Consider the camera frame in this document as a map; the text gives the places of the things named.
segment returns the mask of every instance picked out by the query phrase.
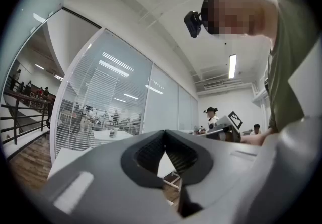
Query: wooden floor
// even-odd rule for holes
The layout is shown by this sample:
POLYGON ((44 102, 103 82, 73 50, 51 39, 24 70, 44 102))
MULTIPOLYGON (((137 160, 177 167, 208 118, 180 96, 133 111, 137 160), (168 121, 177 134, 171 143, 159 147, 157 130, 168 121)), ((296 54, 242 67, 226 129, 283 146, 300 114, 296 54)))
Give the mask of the wooden floor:
POLYGON ((45 135, 15 155, 9 164, 17 179, 29 188, 39 190, 51 169, 49 135, 45 135))

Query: fluorescent light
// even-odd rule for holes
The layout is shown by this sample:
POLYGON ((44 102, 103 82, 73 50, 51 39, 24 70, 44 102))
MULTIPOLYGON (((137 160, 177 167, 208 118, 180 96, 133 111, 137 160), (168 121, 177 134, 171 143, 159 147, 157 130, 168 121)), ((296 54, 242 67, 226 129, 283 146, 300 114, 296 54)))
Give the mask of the fluorescent light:
POLYGON ((128 97, 131 97, 131 98, 134 98, 134 99, 136 99, 136 100, 138 100, 138 98, 137 97, 134 97, 134 96, 132 96, 132 95, 129 95, 129 94, 124 94, 125 96, 128 96, 128 97))
POLYGON ((153 87, 151 87, 151 86, 149 86, 149 85, 145 85, 145 87, 147 87, 147 88, 149 88, 149 89, 151 89, 152 91, 155 91, 155 92, 157 92, 157 93, 163 94, 163 92, 160 92, 159 90, 157 90, 157 89, 155 89, 155 88, 153 88, 153 87))
POLYGON ((102 65, 102 66, 104 66, 104 67, 106 67, 106 68, 108 68, 108 69, 110 69, 110 70, 114 71, 115 73, 120 74, 121 76, 124 76, 124 77, 128 77, 128 76, 129 76, 129 74, 128 74, 128 73, 123 72, 122 70, 120 70, 120 69, 118 69, 118 68, 116 68, 116 67, 113 67, 112 65, 107 64, 106 62, 104 62, 104 61, 102 61, 102 60, 100 60, 100 65, 102 65))
POLYGON ((62 81, 62 77, 58 76, 55 74, 55 77, 58 79, 58 80, 61 80, 62 81))
POLYGON ((46 21, 46 19, 42 18, 41 16, 34 13, 34 19, 38 20, 39 22, 43 23, 46 21))
POLYGON ((157 81, 155 81, 155 80, 153 80, 153 79, 151 79, 156 85, 159 85, 160 86, 160 88, 162 88, 162 89, 164 89, 157 81))
POLYGON ((236 62, 237 62, 237 55, 231 55, 229 57, 229 77, 233 78, 235 76, 235 70, 236 70, 236 62))
POLYGON ((114 100, 118 100, 118 101, 126 102, 126 101, 123 101, 123 100, 120 100, 120 99, 116 99, 116 98, 114 98, 114 100))
POLYGON ((39 66, 39 65, 37 65, 37 64, 35 64, 35 66, 36 67, 39 67, 40 69, 42 69, 42 70, 45 70, 43 67, 41 67, 41 66, 39 66))
POLYGON ((130 71, 134 72, 134 69, 133 69, 133 68, 131 68, 131 67, 129 67, 128 65, 124 64, 123 62, 121 62, 121 61, 117 60, 116 58, 112 57, 111 55, 109 55, 109 54, 107 54, 107 53, 103 52, 102 56, 103 56, 103 57, 106 57, 106 58, 108 58, 109 60, 113 61, 114 63, 116 63, 116 64, 118 64, 118 65, 120 65, 120 66, 124 67, 125 69, 127 69, 127 70, 130 70, 130 71))

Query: ceiling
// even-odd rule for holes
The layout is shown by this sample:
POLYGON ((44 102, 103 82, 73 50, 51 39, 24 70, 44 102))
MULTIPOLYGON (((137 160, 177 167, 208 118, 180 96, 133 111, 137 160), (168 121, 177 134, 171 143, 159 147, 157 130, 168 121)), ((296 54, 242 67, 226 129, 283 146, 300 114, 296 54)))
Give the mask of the ceiling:
POLYGON ((183 17, 190 10, 200 11, 202 0, 122 1, 137 12, 146 29, 153 28, 169 44, 197 82, 197 91, 204 90, 204 83, 228 77, 232 54, 237 54, 235 77, 254 81, 259 60, 269 50, 268 40, 261 36, 216 38, 202 29, 198 38, 191 38, 183 17))
POLYGON ((52 57, 52 54, 47 45, 47 41, 44 34, 43 26, 30 37, 26 46, 31 53, 30 61, 33 64, 37 64, 43 67, 47 72, 51 74, 58 74, 63 77, 64 74, 58 70, 58 67, 52 57))

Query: metal railing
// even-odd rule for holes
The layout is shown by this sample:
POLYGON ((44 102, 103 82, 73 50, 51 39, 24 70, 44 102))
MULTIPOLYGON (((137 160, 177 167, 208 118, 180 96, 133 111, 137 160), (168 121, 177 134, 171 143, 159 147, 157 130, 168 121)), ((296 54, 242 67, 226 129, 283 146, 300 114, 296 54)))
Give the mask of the metal railing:
POLYGON ((10 142, 10 141, 14 140, 15 144, 17 145, 17 138, 19 138, 19 137, 21 137, 21 136, 23 136, 23 135, 25 135, 27 133, 33 132, 35 130, 38 130, 38 129, 41 129, 41 131, 43 130, 43 126, 44 126, 43 122, 47 121, 47 119, 44 119, 44 117, 48 116, 48 114, 45 114, 45 111, 47 111, 47 109, 48 109, 48 104, 49 104, 48 101, 39 100, 39 99, 36 99, 36 98, 31 98, 31 97, 26 96, 26 95, 17 94, 16 92, 13 92, 13 91, 4 91, 4 95, 8 95, 8 96, 16 98, 16 104, 15 104, 15 106, 1 104, 1 107, 11 109, 13 111, 13 113, 12 113, 13 116, 12 117, 0 117, 0 120, 13 119, 13 121, 14 121, 14 126, 13 127, 9 127, 9 128, 5 128, 5 129, 0 130, 0 133, 8 132, 8 131, 11 131, 11 130, 14 131, 14 136, 4 140, 2 142, 2 144, 6 144, 7 142, 10 142), (34 105, 38 105, 38 107, 20 107, 19 102, 28 102, 28 103, 29 102, 34 102, 34 105), (28 116, 18 116, 18 109, 36 110, 36 111, 40 111, 41 114, 39 114, 39 115, 28 115, 28 116), (41 116, 40 121, 32 122, 32 123, 25 124, 25 125, 18 125, 17 124, 17 119, 40 117, 40 116, 41 116), (29 126, 29 125, 34 125, 34 124, 37 124, 37 123, 41 123, 41 125, 39 127, 36 127, 36 128, 30 129, 28 131, 25 131, 25 132, 17 134, 17 128, 22 128, 22 127, 26 127, 26 126, 29 126))

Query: black camera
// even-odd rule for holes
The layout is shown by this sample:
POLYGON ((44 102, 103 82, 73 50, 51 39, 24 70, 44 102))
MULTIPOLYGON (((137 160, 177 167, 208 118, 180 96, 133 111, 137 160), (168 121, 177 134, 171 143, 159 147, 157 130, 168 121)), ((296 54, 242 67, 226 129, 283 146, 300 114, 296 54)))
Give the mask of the black camera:
POLYGON ((189 11, 183 18, 192 38, 197 38, 201 30, 200 13, 189 11))

